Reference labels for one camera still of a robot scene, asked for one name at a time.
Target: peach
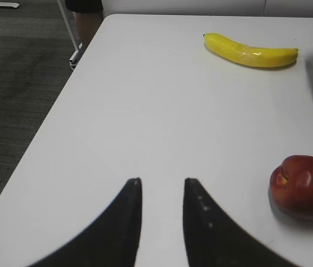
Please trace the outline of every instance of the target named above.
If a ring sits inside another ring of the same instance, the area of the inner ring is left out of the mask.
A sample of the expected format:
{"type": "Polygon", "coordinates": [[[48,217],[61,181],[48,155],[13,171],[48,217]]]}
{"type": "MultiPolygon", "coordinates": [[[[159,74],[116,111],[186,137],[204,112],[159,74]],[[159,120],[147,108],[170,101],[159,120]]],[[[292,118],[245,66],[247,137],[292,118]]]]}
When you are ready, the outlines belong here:
{"type": "Polygon", "coordinates": [[[313,219],[313,157],[286,158],[273,171],[270,190],[280,210],[294,217],[313,219]]]}

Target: white wall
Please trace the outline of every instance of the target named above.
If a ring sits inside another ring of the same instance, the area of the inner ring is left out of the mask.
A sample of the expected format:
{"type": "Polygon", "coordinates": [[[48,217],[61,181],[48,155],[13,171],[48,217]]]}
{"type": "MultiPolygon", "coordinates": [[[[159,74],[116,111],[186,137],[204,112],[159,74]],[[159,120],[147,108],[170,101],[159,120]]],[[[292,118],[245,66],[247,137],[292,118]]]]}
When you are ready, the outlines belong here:
{"type": "Polygon", "coordinates": [[[260,16],[265,0],[102,0],[105,14],[260,16]]]}
{"type": "Polygon", "coordinates": [[[267,0],[264,15],[313,17],[313,0],[267,0]]]}

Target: nectarine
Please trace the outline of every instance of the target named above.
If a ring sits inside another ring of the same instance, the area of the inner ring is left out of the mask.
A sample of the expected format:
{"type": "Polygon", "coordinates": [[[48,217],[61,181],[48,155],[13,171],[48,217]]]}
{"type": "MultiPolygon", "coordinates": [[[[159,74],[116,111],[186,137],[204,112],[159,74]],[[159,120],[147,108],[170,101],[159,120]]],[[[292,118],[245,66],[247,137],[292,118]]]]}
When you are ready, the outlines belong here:
{"type": "Polygon", "coordinates": [[[313,157],[290,156],[270,178],[274,203],[285,213],[313,219],[313,157]]]}

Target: gray carpet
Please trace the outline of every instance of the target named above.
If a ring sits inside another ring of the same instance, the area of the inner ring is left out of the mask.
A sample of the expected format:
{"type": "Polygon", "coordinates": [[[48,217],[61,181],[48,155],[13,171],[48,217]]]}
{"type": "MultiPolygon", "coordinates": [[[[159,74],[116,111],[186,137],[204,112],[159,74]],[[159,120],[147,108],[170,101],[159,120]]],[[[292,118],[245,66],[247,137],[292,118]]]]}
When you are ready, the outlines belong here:
{"type": "Polygon", "coordinates": [[[18,2],[0,9],[0,193],[71,75],[74,50],[55,0],[18,2]]]}

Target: chair leg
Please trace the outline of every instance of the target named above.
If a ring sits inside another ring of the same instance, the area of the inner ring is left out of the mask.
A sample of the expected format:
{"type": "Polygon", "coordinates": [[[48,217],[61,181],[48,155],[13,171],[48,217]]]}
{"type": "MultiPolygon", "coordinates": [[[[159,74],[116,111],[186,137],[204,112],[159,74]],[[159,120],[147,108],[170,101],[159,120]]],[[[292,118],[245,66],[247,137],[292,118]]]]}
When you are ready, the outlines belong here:
{"type": "Polygon", "coordinates": [[[6,3],[6,2],[0,2],[0,7],[2,8],[18,8],[20,4],[18,3],[6,3]]]}

